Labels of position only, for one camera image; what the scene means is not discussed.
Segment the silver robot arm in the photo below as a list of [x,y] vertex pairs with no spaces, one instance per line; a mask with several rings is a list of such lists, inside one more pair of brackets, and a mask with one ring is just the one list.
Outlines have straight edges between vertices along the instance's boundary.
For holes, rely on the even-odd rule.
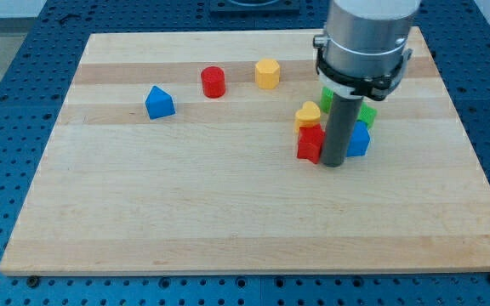
[[346,99],[382,101],[400,84],[412,49],[407,38],[419,0],[331,0],[313,38],[320,81]]

